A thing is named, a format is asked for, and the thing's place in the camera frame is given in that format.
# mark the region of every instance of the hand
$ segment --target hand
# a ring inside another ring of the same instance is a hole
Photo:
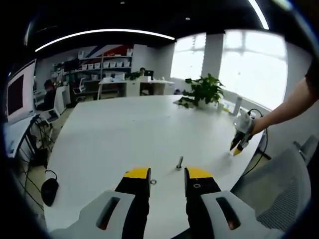
[[[264,118],[257,118],[255,119],[255,127],[253,128],[252,135],[258,134],[261,131],[263,131],[265,128],[267,128],[267,125],[265,124]]]

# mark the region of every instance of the gray mesh chair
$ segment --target gray mesh chair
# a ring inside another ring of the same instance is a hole
[[[303,158],[290,147],[243,176],[232,193],[255,209],[264,226],[286,231],[309,202],[311,187]]]
[[[314,135],[311,135],[302,146],[300,146],[300,144],[298,144],[296,141],[294,141],[293,144],[299,150],[299,153],[304,159],[306,165],[308,165],[311,157],[316,151],[318,139]]]

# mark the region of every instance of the window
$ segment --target window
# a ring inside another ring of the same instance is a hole
[[[206,33],[178,39],[175,44],[170,77],[198,79],[204,61]]]
[[[273,110],[283,102],[287,71],[283,37],[258,31],[226,31],[219,73],[226,90]]]

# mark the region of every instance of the light strip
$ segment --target light strip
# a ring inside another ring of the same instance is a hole
[[[260,10],[260,7],[258,6],[256,0],[248,0],[248,2],[251,4],[251,6],[254,8],[259,20],[261,21],[261,24],[263,25],[263,28],[266,30],[269,30],[269,26],[266,22],[266,19],[263,15],[263,13]]]
[[[141,31],[141,30],[131,30],[131,29],[99,29],[99,30],[91,30],[91,31],[82,31],[82,32],[78,32],[78,33],[74,33],[71,35],[67,35],[67,36],[63,36],[61,38],[58,38],[54,41],[51,41],[49,43],[46,43],[45,45],[39,47],[38,49],[35,50],[35,52],[43,49],[44,47],[47,47],[55,42],[73,37],[73,36],[79,36],[79,35],[84,35],[84,34],[89,34],[89,33],[95,33],[95,32],[109,32],[109,31],[120,31],[120,32],[133,32],[133,33],[142,33],[142,34],[148,34],[148,35],[153,35],[153,36],[160,36],[163,38],[167,38],[169,40],[175,40],[174,37],[171,36],[166,36],[166,35],[162,35],[162,34],[158,34],[158,33],[154,33],[154,32],[150,32],[150,31]]]

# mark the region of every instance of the black ceiling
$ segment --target black ceiling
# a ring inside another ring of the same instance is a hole
[[[199,32],[221,33],[226,29],[262,29],[248,0],[122,1],[65,0],[35,4],[28,47],[34,50],[72,33],[102,28],[146,30],[175,38]],[[271,0],[257,2],[272,32],[309,49],[307,39],[292,17]],[[37,57],[84,46],[132,43],[159,47],[171,40],[136,33],[92,33],[54,43],[40,50]]]

